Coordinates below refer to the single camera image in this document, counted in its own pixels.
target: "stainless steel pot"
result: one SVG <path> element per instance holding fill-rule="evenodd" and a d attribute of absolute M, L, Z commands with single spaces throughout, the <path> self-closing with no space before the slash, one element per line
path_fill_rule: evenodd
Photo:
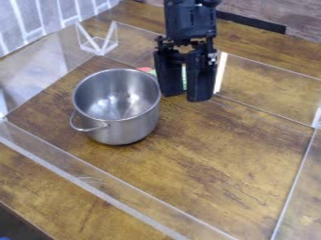
<path fill-rule="evenodd" d="M 73 89 L 70 127 L 100 143 L 120 145 L 143 139 L 159 118 L 156 79 L 133 69 L 108 69 L 86 77 Z M 78 115 L 81 127 L 74 125 Z"/>

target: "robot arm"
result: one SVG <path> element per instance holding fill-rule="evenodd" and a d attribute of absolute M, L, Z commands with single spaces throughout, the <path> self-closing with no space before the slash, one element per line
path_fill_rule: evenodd
<path fill-rule="evenodd" d="M 153 53 L 155 70 L 164 97 L 183 93 L 181 66 L 187 70 L 187 100 L 211 98 L 215 78 L 215 54 L 212 38 L 215 6 L 220 0 L 164 0 L 167 37 L 159 37 Z M 189 46 L 180 53 L 173 47 Z"/>

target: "clear acrylic enclosure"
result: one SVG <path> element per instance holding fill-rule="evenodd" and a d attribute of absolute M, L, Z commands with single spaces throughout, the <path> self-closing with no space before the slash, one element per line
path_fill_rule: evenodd
<path fill-rule="evenodd" d="M 211 100 L 163 98 L 141 142 L 70 130 L 73 86 L 104 68 L 152 67 L 156 37 L 77 23 L 5 58 L 1 143 L 173 239 L 315 236 L 318 79 L 220 52 Z"/>

